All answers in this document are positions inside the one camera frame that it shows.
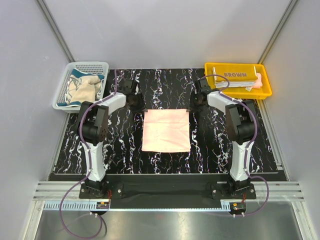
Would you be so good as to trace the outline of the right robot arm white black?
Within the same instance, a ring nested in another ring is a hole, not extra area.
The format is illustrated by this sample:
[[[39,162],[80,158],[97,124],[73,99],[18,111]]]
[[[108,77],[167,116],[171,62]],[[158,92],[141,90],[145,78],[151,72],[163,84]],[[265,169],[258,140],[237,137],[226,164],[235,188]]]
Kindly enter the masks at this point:
[[[228,173],[227,192],[239,198],[250,188],[250,155],[258,135],[258,121],[252,100],[239,100],[212,89],[206,78],[195,82],[190,95],[188,112],[199,112],[204,106],[216,108],[226,118],[226,132],[232,142],[232,161]]]

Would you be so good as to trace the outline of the pale pink towel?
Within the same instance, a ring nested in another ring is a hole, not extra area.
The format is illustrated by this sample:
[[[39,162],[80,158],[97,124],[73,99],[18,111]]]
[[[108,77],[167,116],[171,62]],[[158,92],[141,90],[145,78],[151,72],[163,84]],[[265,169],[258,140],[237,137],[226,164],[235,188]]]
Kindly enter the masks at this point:
[[[191,150],[186,109],[149,109],[144,114],[142,151],[185,153]]]

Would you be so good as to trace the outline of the light blue white towel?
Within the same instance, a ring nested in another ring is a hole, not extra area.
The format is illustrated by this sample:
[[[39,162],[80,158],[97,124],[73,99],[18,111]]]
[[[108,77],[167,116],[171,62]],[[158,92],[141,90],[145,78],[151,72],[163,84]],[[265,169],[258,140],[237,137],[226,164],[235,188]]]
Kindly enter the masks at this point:
[[[214,85],[216,88],[246,88],[252,87],[255,84],[255,81],[215,81]]]

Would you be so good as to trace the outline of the brown towel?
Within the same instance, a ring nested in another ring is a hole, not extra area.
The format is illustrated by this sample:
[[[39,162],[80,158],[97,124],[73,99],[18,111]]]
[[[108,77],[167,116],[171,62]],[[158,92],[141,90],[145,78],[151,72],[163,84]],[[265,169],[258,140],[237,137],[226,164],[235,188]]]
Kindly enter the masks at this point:
[[[215,65],[213,73],[227,78],[230,82],[254,82],[258,79],[256,67],[250,64]]]

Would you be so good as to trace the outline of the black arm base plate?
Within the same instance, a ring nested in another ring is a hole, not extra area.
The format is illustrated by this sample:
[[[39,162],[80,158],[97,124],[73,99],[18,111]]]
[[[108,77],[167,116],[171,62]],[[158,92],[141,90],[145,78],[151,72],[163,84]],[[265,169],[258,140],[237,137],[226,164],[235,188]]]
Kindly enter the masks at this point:
[[[255,200],[249,179],[234,182],[228,174],[108,174],[101,183],[81,184],[81,199],[124,199],[131,196],[197,196],[214,200]]]

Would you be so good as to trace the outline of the pink rabbit towel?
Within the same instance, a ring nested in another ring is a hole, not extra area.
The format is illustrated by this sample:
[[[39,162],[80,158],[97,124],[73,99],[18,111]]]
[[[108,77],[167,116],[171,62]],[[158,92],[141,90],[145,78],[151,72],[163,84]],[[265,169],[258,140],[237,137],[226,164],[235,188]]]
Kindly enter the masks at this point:
[[[248,87],[245,88],[249,92],[252,89],[260,89],[263,86],[262,75],[260,73],[258,73],[258,72],[256,73],[256,75],[257,75],[257,80],[254,82],[254,85],[253,86],[248,86]]]

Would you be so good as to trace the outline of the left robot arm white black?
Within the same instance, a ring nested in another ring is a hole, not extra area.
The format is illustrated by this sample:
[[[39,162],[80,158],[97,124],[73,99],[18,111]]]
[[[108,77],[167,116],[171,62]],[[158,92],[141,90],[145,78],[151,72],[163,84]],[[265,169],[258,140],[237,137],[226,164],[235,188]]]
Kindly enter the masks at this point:
[[[115,86],[115,91],[96,102],[81,104],[75,125],[85,153],[86,174],[81,185],[97,198],[108,193],[106,170],[103,164],[103,142],[106,139],[109,115],[129,107],[132,113],[147,112],[139,82],[124,79]]]

